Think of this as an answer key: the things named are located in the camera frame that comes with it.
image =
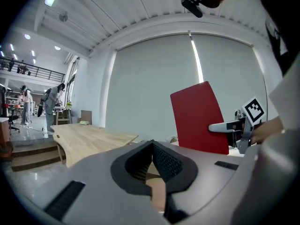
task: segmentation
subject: light wood desk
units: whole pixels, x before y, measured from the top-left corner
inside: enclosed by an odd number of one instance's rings
[[[54,130],[54,140],[65,151],[67,167],[87,156],[125,146],[138,137],[134,134],[112,133],[105,128],[79,123],[54,125],[51,128]]]

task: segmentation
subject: human hand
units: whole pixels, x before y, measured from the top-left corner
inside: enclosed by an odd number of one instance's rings
[[[262,143],[271,135],[278,134],[283,130],[283,126],[279,117],[264,122],[252,133],[251,145],[254,143]]]

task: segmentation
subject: stair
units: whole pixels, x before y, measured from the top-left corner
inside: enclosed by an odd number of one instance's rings
[[[63,159],[66,155],[61,150]],[[60,156],[55,141],[42,142],[15,147],[14,160],[11,163],[13,172],[28,170],[60,161]]]

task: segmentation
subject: tiled floor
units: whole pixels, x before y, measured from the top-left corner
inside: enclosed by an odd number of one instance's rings
[[[11,141],[14,148],[28,146],[32,143],[47,142],[53,139],[52,136],[48,137],[45,116],[39,118],[33,116],[31,121],[32,123],[28,127],[21,126],[20,120],[14,121],[13,126],[20,129],[20,133],[11,130]],[[5,162],[2,163],[2,169],[14,190],[30,199],[38,187],[49,181],[56,174],[67,170],[67,167],[65,164],[57,162],[30,170],[13,172],[10,162]]]

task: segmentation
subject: black railing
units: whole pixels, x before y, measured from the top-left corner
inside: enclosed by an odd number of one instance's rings
[[[40,77],[60,83],[63,82],[65,76],[63,73],[58,73],[42,67],[36,67],[34,65],[19,62],[17,60],[12,61],[11,59],[7,58],[0,58],[0,65],[0,71],[6,70],[8,72]]]

